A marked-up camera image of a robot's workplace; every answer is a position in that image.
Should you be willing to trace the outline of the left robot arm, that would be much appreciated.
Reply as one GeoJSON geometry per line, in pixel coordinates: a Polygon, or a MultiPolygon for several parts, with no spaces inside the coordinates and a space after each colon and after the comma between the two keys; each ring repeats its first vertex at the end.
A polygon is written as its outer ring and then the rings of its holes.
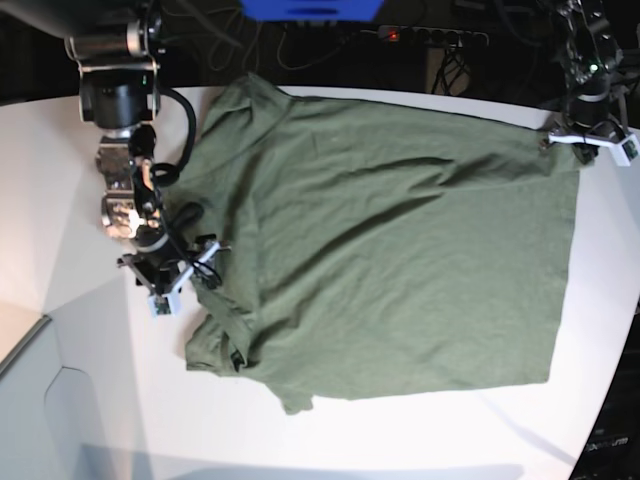
{"type": "Polygon", "coordinates": [[[616,165],[629,167],[639,157],[639,142],[629,128],[627,89],[616,82],[623,53],[603,4],[551,1],[549,9],[566,93],[547,141],[573,145],[587,155],[606,149],[616,165]]]}

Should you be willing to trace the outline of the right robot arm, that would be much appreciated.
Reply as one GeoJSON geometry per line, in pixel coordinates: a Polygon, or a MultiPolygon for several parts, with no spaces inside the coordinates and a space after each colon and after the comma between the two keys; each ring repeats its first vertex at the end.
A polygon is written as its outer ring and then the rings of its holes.
{"type": "Polygon", "coordinates": [[[118,259],[118,266],[131,269],[137,283],[156,297],[179,288],[179,264],[190,260],[166,217],[160,190],[178,179],[196,133],[189,101],[159,84],[160,29],[156,2],[136,1],[105,15],[89,32],[65,40],[79,69],[81,119],[103,133],[95,157],[105,183],[103,227],[134,250],[118,259]],[[176,165],[158,163],[154,155],[153,123],[163,96],[178,102],[187,116],[187,141],[176,165]]]}

